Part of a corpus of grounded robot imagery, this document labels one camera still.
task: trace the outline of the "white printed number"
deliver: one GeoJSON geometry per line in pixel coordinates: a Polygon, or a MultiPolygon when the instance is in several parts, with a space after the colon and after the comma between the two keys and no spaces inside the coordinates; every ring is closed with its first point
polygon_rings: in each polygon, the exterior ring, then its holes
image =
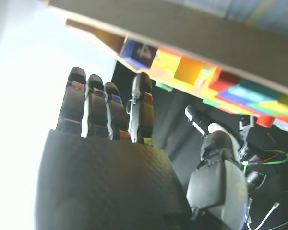
{"type": "Polygon", "coordinates": [[[142,48],[138,49],[136,52],[140,58],[144,57],[148,60],[150,60],[152,58],[152,54],[150,53],[150,50],[149,50],[147,45],[143,45],[142,48]]]}

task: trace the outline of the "back of robotic hand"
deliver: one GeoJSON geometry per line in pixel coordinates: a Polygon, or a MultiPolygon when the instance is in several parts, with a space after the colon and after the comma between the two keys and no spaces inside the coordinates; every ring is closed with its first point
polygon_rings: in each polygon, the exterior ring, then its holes
{"type": "Polygon", "coordinates": [[[239,160],[226,147],[231,140],[223,132],[207,138],[186,197],[171,162],[152,146],[151,88],[147,74],[135,76],[128,122],[113,83],[103,84],[97,75],[86,82],[81,68],[71,70],[57,128],[49,132],[39,169],[37,230],[192,229],[190,223],[199,216],[190,205],[207,210],[220,227],[240,229],[246,189],[236,171],[239,160]],[[210,197],[213,201],[199,202],[210,197]],[[234,212],[228,204],[234,202],[236,215],[230,217],[234,212]]]}

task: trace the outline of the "red wire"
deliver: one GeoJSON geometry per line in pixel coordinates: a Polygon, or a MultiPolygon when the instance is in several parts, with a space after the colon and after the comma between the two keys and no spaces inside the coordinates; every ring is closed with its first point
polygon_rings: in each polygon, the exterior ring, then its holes
{"type": "Polygon", "coordinates": [[[262,161],[259,161],[259,163],[262,163],[262,162],[268,161],[268,160],[270,160],[270,159],[273,159],[273,158],[277,157],[277,156],[280,155],[280,154],[281,154],[281,153],[279,152],[279,153],[275,154],[275,155],[272,156],[272,157],[269,157],[269,158],[267,158],[267,159],[264,159],[264,160],[262,160],[262,161]]]}

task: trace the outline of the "white wall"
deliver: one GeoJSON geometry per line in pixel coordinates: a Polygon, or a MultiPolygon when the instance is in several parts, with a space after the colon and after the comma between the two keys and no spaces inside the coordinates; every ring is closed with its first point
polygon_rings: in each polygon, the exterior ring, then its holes
{"type": "Polygon", "coordinates": [[[34,229],[38,166],[73,66],[111,80],[116,61],[36,0],[0,0],[0,230],[34,229]]]}

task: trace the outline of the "block with number 4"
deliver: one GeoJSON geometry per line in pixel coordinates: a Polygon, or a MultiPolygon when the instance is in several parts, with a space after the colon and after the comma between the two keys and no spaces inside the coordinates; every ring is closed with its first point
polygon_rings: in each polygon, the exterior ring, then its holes
{"type": "Polygon", "coordinates": [[[129,64],[140,69],[149,69],[156,56],[157,48],[127,39],[120,56],[129,64]]]}

